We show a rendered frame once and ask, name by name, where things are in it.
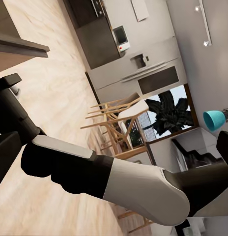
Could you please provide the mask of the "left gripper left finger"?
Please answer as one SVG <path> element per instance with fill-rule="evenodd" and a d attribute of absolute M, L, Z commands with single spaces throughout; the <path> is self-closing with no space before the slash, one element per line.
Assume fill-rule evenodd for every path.
<path fill-rule="evenodd" d="M 0 134 L 0 184 L 22 149 L 17 131 Z"/>

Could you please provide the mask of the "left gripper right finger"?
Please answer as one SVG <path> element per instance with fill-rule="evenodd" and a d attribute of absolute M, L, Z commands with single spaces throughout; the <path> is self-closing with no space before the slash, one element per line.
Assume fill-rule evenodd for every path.
<path fill-rule="evenodd" d="M 221 131 L 217 140 L 216 149 L 228 164 L 228 132 Z"/>

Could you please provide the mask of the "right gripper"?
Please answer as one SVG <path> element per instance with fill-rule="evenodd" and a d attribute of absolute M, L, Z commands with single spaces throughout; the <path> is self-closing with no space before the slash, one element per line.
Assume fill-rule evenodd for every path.
<path fill-rule="evenodd" d="M 18 73 L 0 78 L 0 133 L 9 130 L 28 117 L 9 88 L 22 81 Z"/>

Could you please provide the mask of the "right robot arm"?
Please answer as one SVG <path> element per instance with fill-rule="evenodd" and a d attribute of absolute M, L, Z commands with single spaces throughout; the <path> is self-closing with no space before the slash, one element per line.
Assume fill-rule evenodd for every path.
<path fill-rule="evenodd" d="M 49 137 L 20 104 L 20 81 L 18 73 L 0 78 L 0 133 L 19 133 L 27 175 L 51 175 L 68 193 L 87 193 L 163 226 L 187 217 L 228 216 L 226 162 L 172 173 Z"/>

